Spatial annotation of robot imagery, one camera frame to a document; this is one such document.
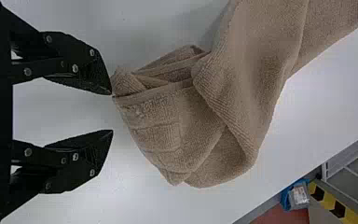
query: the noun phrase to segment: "towel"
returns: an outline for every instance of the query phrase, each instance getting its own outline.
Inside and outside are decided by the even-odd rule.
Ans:
[[[170,184],[219,185],[255,164],[285,81],[357,27],[358,0],[231,0],[210,52],[119,67],[113,99]]]

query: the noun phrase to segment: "white surface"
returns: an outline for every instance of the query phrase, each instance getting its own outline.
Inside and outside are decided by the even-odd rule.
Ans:
[[[197,43],[219,0],[4,1],[39,30],[100,50],[110,73]],[[109,97],[43,79],[15,88],[15,138],[43,146],[100,129],[115,137],[102,173],[62,195],[40,195],[3,224],[232,223],[358,139],[358,30],[291,78],[255,168],[224,185],[171,187],[140,153]]]

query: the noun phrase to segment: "towel fold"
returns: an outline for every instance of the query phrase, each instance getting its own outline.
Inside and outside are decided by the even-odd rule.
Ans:
[[[215,186],[255,164],[287,78],[357,27],[358,0],[231,0],[211,52],[118,68],[114,102],[169,183]]]

